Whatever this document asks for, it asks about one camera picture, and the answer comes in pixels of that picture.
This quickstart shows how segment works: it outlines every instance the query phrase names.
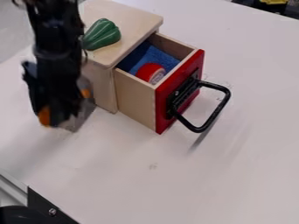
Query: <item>blue cloth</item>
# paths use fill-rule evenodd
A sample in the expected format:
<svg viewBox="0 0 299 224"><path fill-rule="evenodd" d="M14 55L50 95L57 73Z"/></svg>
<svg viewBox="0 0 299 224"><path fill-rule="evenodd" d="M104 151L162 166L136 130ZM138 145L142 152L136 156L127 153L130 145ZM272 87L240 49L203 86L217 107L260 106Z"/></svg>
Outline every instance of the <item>blue cloth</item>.
<svg viewBox="0 0 299 224"><path fill-rule="evenodd" d="M157 63L168 73L180 61L169 54L154 47L150 42L140 44L131 54L122 60L117 67L121 70L136 75L137 71L146 63Z"/></svg>

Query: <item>black metal handle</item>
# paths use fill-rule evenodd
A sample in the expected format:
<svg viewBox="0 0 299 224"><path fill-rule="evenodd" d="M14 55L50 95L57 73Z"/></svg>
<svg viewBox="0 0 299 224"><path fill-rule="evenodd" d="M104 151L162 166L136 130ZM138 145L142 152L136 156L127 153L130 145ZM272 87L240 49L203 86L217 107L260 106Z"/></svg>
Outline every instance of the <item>black metal handle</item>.
<svg viewBox="0 0 299 224"><path fill-rule="evenodd" d="M211 124L215 121L221 110L225 107L225 105L228 103L229 99L231 98L231 91L227 87L223 87L211 82L198 80L198 86L205 87L205 88L212 88L218 91L221 91L225 94L225 97L221 101L221 103L218 105L218 107L212 112L210 117L206 120L206 122L201 127L196 127L193 124L191 124L187 119L185 119L180 113L177 112L177 107L175 104L172 104L170 107L170 113L172 116L176 117L187 129L195 132L195 133L202 133L205 130L207 130Z"/></svg>

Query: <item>green object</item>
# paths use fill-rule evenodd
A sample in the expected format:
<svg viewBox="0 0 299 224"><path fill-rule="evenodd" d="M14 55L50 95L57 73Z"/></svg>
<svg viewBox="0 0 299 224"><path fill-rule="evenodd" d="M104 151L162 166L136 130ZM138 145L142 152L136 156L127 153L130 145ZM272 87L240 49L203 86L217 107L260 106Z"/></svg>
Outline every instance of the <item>green object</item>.
<svg viewBox="0 0 299 224"><path fill-rule="evenodd" d="M94 51L109 46L121 39L121 32L115 23L106 18L97 20L82 39L82 47Z"/></svg>

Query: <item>red tape roll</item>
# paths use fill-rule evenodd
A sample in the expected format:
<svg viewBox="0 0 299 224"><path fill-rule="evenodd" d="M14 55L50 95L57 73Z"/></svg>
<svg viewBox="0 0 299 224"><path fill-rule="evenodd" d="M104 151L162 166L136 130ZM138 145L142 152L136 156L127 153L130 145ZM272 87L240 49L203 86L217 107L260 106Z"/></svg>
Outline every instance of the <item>red tape roll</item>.
<svg viewBox="0 0 299 224"><path fill-rule="evenodd" d="M155 85L166 75L165 69L156 63L146 63L137 72L136 77Z"/></svg>

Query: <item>white tabletop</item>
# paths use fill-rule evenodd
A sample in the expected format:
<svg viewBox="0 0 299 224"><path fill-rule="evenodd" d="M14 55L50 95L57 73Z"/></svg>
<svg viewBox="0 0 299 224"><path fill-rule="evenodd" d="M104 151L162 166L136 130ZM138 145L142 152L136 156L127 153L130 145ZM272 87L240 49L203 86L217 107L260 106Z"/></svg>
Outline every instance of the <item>white tabletop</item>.
<svg viewBox="0 0 299 224"><path fill-rule="evenodd" d="M299 22L220 0L118 0L164 16L206 50L205 79L233 98L209 133L161 136L96 109L76 134L44 129L17 63L0 66L0 168L83 224L297 224ZM201 123L217 95L185 115Z"/></svg>

